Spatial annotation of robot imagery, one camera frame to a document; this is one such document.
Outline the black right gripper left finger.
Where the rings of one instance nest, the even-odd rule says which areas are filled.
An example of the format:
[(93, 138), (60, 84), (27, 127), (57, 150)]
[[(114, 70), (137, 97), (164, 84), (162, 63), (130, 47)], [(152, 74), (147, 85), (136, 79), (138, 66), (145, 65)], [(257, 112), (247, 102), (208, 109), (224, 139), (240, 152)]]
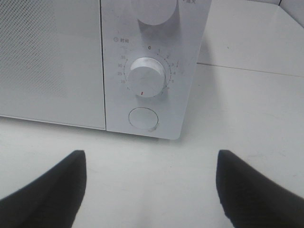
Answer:
[(87, 183), (84, 151), (73, 151), (43, 175), (0, 200), (2, 228), (70, 228)]

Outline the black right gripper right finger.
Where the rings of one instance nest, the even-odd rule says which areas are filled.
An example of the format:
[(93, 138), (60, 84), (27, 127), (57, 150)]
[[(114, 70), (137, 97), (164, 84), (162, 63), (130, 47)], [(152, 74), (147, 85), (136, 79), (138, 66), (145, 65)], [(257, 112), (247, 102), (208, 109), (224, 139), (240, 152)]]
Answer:
[(235, 228), (304, 226), (304, 199), (229, 150), (218, 152), (216, 188), (225, 216)]

